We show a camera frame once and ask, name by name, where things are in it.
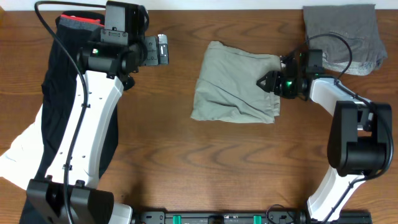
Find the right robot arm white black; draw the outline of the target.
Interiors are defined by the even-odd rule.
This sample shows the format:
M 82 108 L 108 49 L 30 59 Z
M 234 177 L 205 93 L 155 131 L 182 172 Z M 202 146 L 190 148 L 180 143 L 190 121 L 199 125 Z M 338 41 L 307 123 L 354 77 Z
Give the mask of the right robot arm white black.
M 321 54 L 282 57 L 281 65 L 281 70 L 267 72 L 256 85 L 286 99 L 302 96 L 333 117 L 327 144 L 329 168 L 305 210 L 290 216 L 292 223 L 369 223 L 368 215 L 342 218 L 341 210 L 361 184 L 382 176 L 391 165 L 391 106 L 365 99 L 325 75 Z

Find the khaki green shorts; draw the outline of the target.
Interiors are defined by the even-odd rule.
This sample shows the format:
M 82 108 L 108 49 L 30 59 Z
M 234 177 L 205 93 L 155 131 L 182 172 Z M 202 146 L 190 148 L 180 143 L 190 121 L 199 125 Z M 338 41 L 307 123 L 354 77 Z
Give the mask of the khaki green shorts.
M 191 118 L 197 121 L 272 124 L 280 98 L 256 85 L 267 72 L 281 69 L 280 58 L 209 43 L 195 86 Z

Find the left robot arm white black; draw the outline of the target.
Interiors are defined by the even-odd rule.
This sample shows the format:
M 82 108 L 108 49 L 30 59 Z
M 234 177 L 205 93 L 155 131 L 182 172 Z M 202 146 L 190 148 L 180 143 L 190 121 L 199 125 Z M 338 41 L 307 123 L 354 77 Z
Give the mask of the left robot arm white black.
M 133 209 L 98 190 L 100 160 L 109 122 L 140 66 L 167 65 L 165 34 L 128 42 L 109 31 L 78 53 L 84 74 L 76 79 L 72 110 L 62 142 L 44 180 L 32 179 L 27 199 L 47 223 L 132 223 Z

